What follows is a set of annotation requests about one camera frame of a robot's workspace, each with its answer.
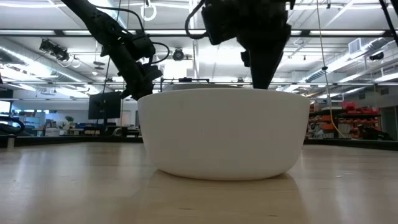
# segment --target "computer monitor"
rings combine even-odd
[[[90,95],[88,105],[88,119],[120,118],[121,99],[120,92],[100,93]]]

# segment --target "table surface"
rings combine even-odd
[[[217,182],[156,171],[142,144],[0,151],[0,219],[14,223],[397,223],[398,152],[304,146],[288,173]]]

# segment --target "wooden table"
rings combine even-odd
[[[10,223],[397,223],[398,152],[304,146],[273,179],[216,182],[155,168],[142,144],[0,151],[0,220]]]

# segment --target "white bowl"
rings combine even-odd
[[[243,88],[178,90],[138,101],[145,148],[160,170],[208,180],[288,171],[305,137],[309,99]]]

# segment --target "ceiling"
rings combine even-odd
[[[122,0],[90,0],[95,4],[110,4],[118,7],[119,3],[123,8],[129,8],[140,14],[141,5],[143,1],[127,1]],[[303,0],[296,1],[295,10],[289,11],[289,24],[293,29],[310,29],[318,30],[318,17],[316,10],[316,0]],[[156,7],[157,14],[151,21],[145,21],[145,29],[175,29],[182,30],[185,19],[188,16],[190,1],[189,0],[152,0],[152,5]],[[379,7],[377,0],[331,0],[331,8],[326,9],[326,1],[320,1],[320,24],[322,30],[327,29],[346,29],[346,30],[387,30],[388,25],[384,17],[382,9]],[[389,7],[389,13],[392,17],[394,27],[398,27],[398,18],[394,9]],[[145,15],[150,16],[153,9],[145,9]],[[0,30],[8,29],[28,29],[28,30],[71,30],[83,29],[86,30],[82,21],[74,15],[69,8],[65,7],[59,0],[21,0],[21,1],[0,1]],[[137,18],[132,14],[126,12],[120,13],[120,21],[127,25],[129,30],[139,28]],[[194,22],[194,29],[204,29],[203,21],[200,13]],[[50,39],[62,47],[68,49],[71,58],[75,56],[78,60],[70,63],[72,60],[62,63],[63,66],[69,65],[64,68],[63,74],[69,74],[72,77],[80,75],[78,80],[84,82],[104,82],[106,69],[96,70],[94,61],[105,63],[104,68],[108,66],[109,57],[100,57],[101,45],[97,44],[92,37],[40,37],[29,35],[7,35],[0,37],[0,47],[5,45],[8,41],[18,45],[20,55],[28,57],[25,50],[29,51],[29,55],[38,55],[40,58],[37,62],[56,69],[59,67],[57,61],[48,54],[42,55],[39,50],[40,43],[43,39]],[[183,49],[183,52],[188,55],[193,55],[193,46],[198,46],[197,60],[198,60],[198,74],[197,78],[209,78],[213,82],[236,82],[239,78],[243,78],[245,82],[250,82],[249,69],[243,66],[241,61],[240,52],[244,49],[237,43],[236,39],[223,42],[221,45],[213,46],[207,38],[198,40],[194,43],[188,37],[153,37],[154,42],[161,42],[168,45],[173,52],[177,48]],[[357,39],[352,35],[349,37],[325,37],[322,39],[324,57],[327,62],[334,62],[336,59],[347,55],[349,50],[348,44]],[[365,45],[376,38],[362,39]],[[311,77],[317,70],[323,66],[322,62],[322,48],[321,40],[318,36],[315,37],[291,37],[285,46],[284,56],[274,75],[273,82],[278,83],[291,83],[301,82],[308,77]],[[378,50],[384,52],[383,60],[370,61],[370,53],[378,53]],[[156,45],[157,58],[163,58],[166,54],[166,49],[162,46]],[[343,62],[335,63],[334,70],[328,74],[329,82],[340,82],[346,77],[350,77],[357,73],[369,70],[371,67],[376,67],[388,61],[395,60],[397,49],[394,44],[384,45],[382,49],[377,49],[366,52],[366,54],[353,58],[350,63],[346,65]],[[392,73],[395,70],[395,62],[390,63],[385,69],[387,73]],[[166,60],[160,65],[166,70],[166,67],[183,67],[183,72],[166,72],[165,78],[178,78],[178,77],[195,77],[193,71],[192,59],[184,60],[182,62],[174,62],[172,59]],[[123,80],[117,76],[118,70],[111,61],[109,64],[108,77],[112,77],[116,82]],[[372,74],[365,73],[360,77],[356,77],[347,82],[355,83],[369,83],[375,78],[384,75],[381,69],[372,71]],[[64,82],[75,82],[73,79],[65,78]],[[23,79],[14,79],[16,81],[24,81]],[[393,82],[394,79],[388,79],[388,82]],[[324,83],[325,80],[322,76],[314,78],[310,82]],[[47,88],[69,88],[67,86],[53,84],[34,85],[33,87],[45,91]],[[18,85],[9,86],[2,85],[2,88],[21,89]],[[101,91],[101,86],[94,86],[97,91]],[[122,85],[112,85],[106,88],[106,91],[113,91],[122,89]],[[316,97],[324,94],[325,89],[318,86],[297,86],[293,85],[274,85],[272,88],[277,88],[282,91],[293,91],[298,93],[315,93],[310,95]],[[355,86],[348,86],[345,88],[357,88]]]

